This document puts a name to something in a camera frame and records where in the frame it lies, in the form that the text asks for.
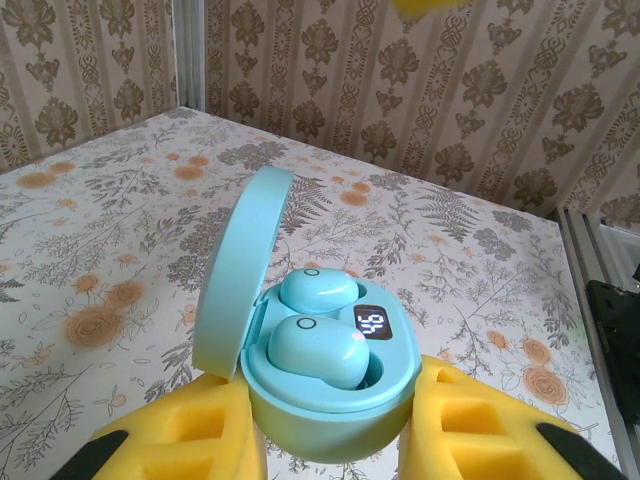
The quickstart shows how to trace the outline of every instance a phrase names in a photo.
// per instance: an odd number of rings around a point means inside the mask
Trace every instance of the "metal frame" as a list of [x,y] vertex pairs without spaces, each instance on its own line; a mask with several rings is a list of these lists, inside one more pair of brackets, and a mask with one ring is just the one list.
[[621,285],[617,269],[600,234],[600,221],[567,209],[556,210],[556,220],[567,252],[571,276],[582,312],[600,391],[611,426],[611,435],[622,472],[630,480],[640,480],[640,428],[624,421],[616,405],[604,353],[589,308],[585,287],[590,280]]
[[174,0],[178,104],[205,108],[204,1]]

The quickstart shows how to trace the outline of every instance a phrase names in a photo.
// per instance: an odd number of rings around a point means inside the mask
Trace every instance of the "light blue charging case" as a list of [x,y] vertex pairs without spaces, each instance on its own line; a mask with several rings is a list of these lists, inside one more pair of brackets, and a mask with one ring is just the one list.
[[386,312],[391,338],[367,339],[369,367],[358,389],[269,362],[271,332],[299,313],[280,301],[280,284],[260,294],[292,182],[290,172],[263,167],[218,234],[198,303],[193,364],[230,380],[239,360],[254,420],[287,452],[321,463],[355,461],[384,448],[409,419],[420,351],[396,297],[356,279],[360,298],[322,315],[356,326],[362,309]]

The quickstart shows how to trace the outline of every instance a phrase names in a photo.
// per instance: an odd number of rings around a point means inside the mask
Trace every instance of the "floral patterned surface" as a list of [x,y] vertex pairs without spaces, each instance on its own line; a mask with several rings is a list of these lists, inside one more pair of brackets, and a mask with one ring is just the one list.
[[[556,224],[178,109],[0,177],[3,480],[48,478],[97,428],[199,374],[204,266],[265,164],[297,175],[265,287],[312,265],[369,278],[400,298],[423,353],[616,461]],[[397,442],[344,465],[267,447],[270,479],[396,475]]]

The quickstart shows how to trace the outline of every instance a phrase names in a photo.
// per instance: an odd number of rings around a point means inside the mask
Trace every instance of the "wireless earbud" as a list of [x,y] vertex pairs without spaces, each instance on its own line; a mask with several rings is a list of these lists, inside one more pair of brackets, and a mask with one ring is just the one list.
[[369,346],[358,329],[314,315],[294,315],[280,322],[267,352],[274,367],[343,390],[354,390],[369,366]]
[[282,282],[280,301],[299,313],[326,313],[358,300],[356,281],[341,270],[301,268]]

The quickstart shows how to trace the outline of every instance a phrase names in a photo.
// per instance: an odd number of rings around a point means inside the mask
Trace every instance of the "patterned wallpaper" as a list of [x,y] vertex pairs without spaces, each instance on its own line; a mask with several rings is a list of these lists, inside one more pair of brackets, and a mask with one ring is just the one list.
[[545,215],[640,227],[640,3],[207,2],[208,111]]
[[171,0],[0,0],[0,173],[176,106]]

